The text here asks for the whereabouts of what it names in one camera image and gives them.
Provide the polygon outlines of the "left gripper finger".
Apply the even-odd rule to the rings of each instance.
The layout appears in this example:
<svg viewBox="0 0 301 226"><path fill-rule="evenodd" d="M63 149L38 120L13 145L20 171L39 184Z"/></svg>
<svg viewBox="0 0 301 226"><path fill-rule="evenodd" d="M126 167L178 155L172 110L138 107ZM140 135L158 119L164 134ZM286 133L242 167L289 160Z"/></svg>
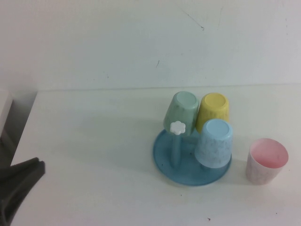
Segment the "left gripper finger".
<svg viewBox="0 0 301 226"><path fill-rule="evenodd" d="M31 188L40 179L38 158L0 169L0 204L8 205L10 200L24 190Z"/></svg>
<svg viewBox="0 0 301 226"><path fill-rule="evenodd" d="M23 200L45 174L44 161L24 161L0 169L0 224L11 225Z"/></svg>

